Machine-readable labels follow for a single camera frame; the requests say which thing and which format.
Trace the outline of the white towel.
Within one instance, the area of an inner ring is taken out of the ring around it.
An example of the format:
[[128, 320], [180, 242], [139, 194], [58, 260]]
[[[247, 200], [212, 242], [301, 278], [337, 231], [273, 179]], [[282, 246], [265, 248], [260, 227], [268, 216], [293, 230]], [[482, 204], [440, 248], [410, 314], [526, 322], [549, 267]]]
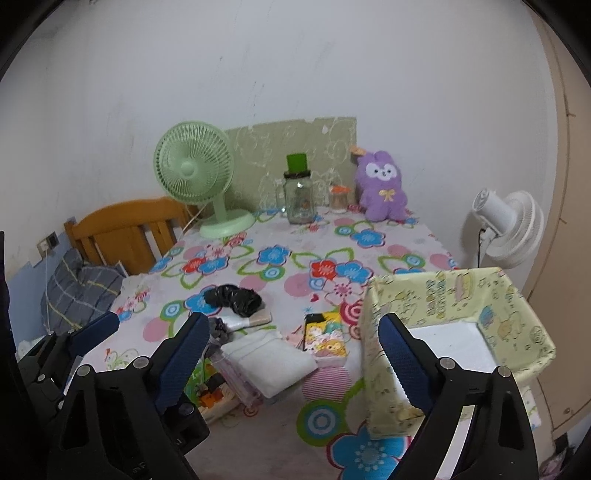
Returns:
[[259, 330], [221, 347], [222, 355], [247, 382], [270, 399], [318, 369], [311, 354], [298, 350], [276, 330]]

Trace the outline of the blue bed sheet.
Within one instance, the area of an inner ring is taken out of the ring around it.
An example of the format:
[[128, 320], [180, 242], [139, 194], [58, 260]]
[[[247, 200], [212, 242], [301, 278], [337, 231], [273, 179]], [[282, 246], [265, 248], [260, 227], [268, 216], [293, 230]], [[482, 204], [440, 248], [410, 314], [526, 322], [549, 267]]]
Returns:
[[22, 342], [31, 343], [47, 333], [42, 296], [49, 276], [71, 247], [64, 236], [60, 236], [59, 240], [59, 245], [51, 254], [35, 266], [27, 263], [8, 281], [9, 317], [16, 347]]

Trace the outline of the floral tablecloth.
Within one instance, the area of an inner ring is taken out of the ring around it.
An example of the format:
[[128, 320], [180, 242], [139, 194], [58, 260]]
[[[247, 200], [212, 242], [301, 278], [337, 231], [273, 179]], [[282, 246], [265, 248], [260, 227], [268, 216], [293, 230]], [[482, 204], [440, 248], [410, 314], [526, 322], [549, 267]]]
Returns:
[[318, 368], [259, 406], [239, 403], [212, 423], [188, 461], [203, 479], [385, 479], [412, 435], [370, 437], [359, 320], [370, 280], [384, 275], [460, 270], [416, 218], [373, 224], [360, 214], [322, 213], [294, 226], [264, 211], [249, 230], [207, 241], [190, 234], [113, 303], [117, 332], [85, 362], [118, 370], [151, 355], [191, 312], [219, 317], [204, 292], [232, 284], [259, 292], [276, 330], [303, 344], [308, 314], [337, 312], [344, 324], [344, 367]]

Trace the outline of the green children's book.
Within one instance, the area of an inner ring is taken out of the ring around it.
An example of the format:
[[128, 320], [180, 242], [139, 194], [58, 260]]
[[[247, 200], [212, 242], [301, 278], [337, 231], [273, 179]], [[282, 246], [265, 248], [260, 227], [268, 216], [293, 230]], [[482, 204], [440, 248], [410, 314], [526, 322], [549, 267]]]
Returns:
[[207, 424], [221, 419], [239, 405], [238, 396], [209, 359], [197, 363], [185, 384], [184, 393]]

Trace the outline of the green desk fan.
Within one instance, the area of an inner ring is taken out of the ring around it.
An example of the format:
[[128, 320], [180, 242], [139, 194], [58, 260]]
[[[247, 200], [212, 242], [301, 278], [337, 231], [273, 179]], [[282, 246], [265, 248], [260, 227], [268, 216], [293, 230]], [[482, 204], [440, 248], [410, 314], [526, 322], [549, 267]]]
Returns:
[[235, 174], [235, 153], [221, 129], [199, 121], [173, 126], [156, 145], [153, 170], [162, 189], [174, 200], [185, 205], [211, 205], [213, 214], [199, 228], [202, 238], [230, 237], [254, 224], [249, 211], [225, 207], [224, 194]]

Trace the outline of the green patterned cardboard panel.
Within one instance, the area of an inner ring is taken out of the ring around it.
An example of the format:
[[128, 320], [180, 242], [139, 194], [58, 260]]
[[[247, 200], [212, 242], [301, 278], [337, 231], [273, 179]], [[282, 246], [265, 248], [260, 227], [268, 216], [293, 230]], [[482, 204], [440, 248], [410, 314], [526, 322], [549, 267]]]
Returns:
[[276, 208], [276, 191], [287, 156], [304, 153], [315, 205], [329, 204], [329, 187], [355, 186], [356, 118], [324, 117], [238, 127], [226, 132], [235, 151], [235, 174], [224, 201], [228, 209], [256, 212]]

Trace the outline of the glass mason jar mug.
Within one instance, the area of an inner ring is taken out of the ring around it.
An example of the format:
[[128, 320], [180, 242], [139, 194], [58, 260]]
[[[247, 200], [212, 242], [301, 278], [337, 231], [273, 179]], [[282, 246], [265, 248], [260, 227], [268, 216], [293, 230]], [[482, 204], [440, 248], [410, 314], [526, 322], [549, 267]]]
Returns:
[[311, 172], [283, 173], [283, 199], [290, 224], [305, 225], [315, 221], [315, 196]]

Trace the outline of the grey plaid pillow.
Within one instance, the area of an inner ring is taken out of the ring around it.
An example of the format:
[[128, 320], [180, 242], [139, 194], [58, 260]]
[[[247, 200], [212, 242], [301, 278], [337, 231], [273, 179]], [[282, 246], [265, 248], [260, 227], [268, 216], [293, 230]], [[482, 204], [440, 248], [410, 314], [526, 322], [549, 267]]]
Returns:
[[110, 309], [123, 279], [117, 268], [92, 265], [76, 249], [67, 251], [49, 276], [41, 298], [47, 333], [61, 335], [96, 320]]

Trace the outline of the yellow fabric storage box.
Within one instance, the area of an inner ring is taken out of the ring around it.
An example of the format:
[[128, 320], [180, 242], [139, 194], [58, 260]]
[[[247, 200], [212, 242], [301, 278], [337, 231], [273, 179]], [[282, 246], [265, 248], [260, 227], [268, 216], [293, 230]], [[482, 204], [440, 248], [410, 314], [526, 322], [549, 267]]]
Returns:
[[384, 275], [370, 280], [359, 320], [370, 437], [414, 434], [422, 411], [409, 402], [379, 341], [396, 314], [434, 353], [489, 373], [500, 365], [521, 392], [554, 360], [556, 347], [534, 310], [499, 268]]

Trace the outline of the cotton swab jar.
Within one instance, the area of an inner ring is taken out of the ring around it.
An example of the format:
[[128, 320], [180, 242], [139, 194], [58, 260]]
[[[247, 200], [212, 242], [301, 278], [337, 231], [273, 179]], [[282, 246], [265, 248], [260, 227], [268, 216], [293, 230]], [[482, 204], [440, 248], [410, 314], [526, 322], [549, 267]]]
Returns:
[[349, 207], [349, 187], [344, 185], [332, 185], [329, 187], [329, 209], [332, 213], [342, 214]]

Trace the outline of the green cup on jar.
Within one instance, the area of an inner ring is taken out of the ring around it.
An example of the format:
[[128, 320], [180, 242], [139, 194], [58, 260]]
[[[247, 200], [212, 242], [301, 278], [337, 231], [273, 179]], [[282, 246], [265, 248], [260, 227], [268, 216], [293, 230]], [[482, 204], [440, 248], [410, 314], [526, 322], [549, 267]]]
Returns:
[[305, 153], [294, 153], [287, 155], [287, 172], [300, 174], [308, 171], [308, 157]]

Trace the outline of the white standing fan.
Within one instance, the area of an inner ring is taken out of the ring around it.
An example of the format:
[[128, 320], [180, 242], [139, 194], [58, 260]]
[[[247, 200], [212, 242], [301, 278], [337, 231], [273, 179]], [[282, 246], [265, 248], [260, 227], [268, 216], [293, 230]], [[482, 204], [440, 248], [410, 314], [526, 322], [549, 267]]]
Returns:
[[485, 255], [502, 269], [524, 263], [542, 240], [544, 213], [529, 192], [519, 190], [502, 198], [485, 188], [475, 197], [472, 213], [484, 227]]

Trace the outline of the cartoon animal tissue pack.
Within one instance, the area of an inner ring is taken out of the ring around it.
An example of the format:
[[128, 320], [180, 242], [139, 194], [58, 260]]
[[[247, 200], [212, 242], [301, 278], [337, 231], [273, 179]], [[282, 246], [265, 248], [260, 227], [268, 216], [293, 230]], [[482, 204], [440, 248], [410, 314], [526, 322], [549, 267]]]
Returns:
[[308, 314], [304, 319], [303, 349], [314, 357], [320, 368], [344, 367], [348, 351], [339, 313]]

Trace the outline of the grey drawstring pouch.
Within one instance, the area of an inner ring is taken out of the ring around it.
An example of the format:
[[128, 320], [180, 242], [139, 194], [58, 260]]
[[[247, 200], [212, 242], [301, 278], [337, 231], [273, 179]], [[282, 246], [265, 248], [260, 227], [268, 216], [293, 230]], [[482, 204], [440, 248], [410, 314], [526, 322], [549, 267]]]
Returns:
[[231, 341], [231, 333], [228, 326], [224, 324], [221, 318], [209, 317], [209, 343], [221, 346]]

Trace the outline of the beige door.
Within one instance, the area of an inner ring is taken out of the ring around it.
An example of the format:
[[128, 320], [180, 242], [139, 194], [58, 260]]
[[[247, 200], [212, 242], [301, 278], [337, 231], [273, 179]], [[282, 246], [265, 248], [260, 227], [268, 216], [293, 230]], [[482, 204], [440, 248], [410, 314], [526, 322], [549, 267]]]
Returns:
[[590, 86], [551, 27], [533, 20], [550, 67], [558, 144], [546, 232], [526, 291], [556, 346], [538, 382], [558, 438], [590, 414]]

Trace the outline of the pink clear pouch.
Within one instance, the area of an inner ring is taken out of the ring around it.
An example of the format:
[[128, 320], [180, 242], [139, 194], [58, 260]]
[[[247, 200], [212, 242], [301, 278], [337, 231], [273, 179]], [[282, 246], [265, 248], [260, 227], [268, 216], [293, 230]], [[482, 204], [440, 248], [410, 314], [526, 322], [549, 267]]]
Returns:
[[246, 380], [238, 367], [226, 359], [221, 351], [216, 351], [211, 355], [211, 363], [245, 407], [252, 408], [263, 403], [262, 393]]

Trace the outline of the purple plush bunny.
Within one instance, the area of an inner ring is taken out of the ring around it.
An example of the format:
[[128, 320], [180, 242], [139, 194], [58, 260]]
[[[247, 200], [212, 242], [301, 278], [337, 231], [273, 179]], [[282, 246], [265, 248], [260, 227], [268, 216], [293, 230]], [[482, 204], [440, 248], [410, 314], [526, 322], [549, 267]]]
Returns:
[[388, 152], [365, 151], [356, 158], [355, 182], [359, 205], [370, 222], [407, 219], [401, 169]]

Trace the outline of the wall power outlet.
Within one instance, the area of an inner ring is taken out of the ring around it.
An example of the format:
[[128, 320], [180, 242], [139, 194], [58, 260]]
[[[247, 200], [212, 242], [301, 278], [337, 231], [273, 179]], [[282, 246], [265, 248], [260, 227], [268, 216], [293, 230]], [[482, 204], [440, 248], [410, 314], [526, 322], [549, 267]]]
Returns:
[[55, 232], [52, 232], [50, 235], [42, 239], [37, 244], [37, 250], [41, 257], [47, 256], [50, 252], [52, 252], [57, 246], [59, 245], [59, 239]]

